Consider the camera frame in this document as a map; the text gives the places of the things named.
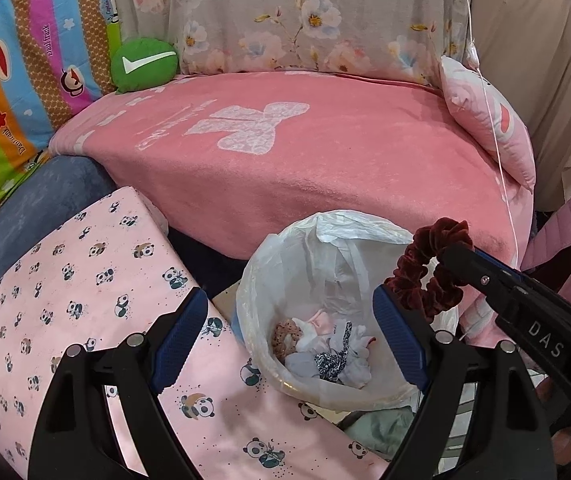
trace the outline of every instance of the red star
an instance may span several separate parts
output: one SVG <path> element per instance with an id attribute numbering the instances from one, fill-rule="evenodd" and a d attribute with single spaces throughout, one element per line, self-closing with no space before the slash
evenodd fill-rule
<path id="1" fill-rule="evenodd" d="M 3 114 L 0 112 L 0 129 L 3 128 L 6 124 L 8 124 L 8 122 L 5 119 L 7 116 L 8 114 Z"/>

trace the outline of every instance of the pink quilted strap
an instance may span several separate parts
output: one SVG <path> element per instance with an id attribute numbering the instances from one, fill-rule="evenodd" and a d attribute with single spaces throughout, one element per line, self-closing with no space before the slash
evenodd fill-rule
<path id="1" fill-rule="evenodd" d="M 543 264 L 571 246 L 571 199 L 546 222 L 543 229 L 530 240 L 523 256 L 521 270 Z"/>

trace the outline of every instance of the pink pillow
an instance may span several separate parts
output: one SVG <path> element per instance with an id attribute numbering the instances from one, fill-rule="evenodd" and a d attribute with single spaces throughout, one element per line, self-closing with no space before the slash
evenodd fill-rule
<path id="1" fill-rule="evenodd" d="M 492 132 L 494 123 L 501 166 L 519 184 L 533 191 L 536 168 L 530 136 L 501 92 L 487 81 L 482 83 L 476 72 L 446 56 L 441 57 L 441 84 L 443 97 L 454 120 L 498 161 Z M 485 85 L 491 115 L 488 115 L 482 84 Z"/>

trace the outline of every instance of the white check mark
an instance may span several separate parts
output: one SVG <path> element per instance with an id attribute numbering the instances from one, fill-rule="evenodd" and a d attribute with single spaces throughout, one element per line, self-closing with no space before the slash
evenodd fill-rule
<path id="1" fill-rule="evenodd" d="M 134 72 L 137 68 L 145 66 L 157 59 L 162 59 L 168 56 L 175 56 L 175 52 L 162 52 L 160 54 L 155 54 L 154 56 L 144 57 L 143 59 L 137 59 L 136 61 L 130 61 L 125 56 L 123 56 L 123 68 L 125 69 L 125 73 L 129 74 L 130 72 Z"/>

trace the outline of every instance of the colorful striped blanket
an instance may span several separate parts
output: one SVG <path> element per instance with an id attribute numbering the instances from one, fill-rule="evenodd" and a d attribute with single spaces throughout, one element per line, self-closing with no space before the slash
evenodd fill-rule
<path id="1" fill-rule="evenodd" d="M 54 132 L 114 90 L 118 22 L 114 0 L 0 0 L 0 204 Z"/>

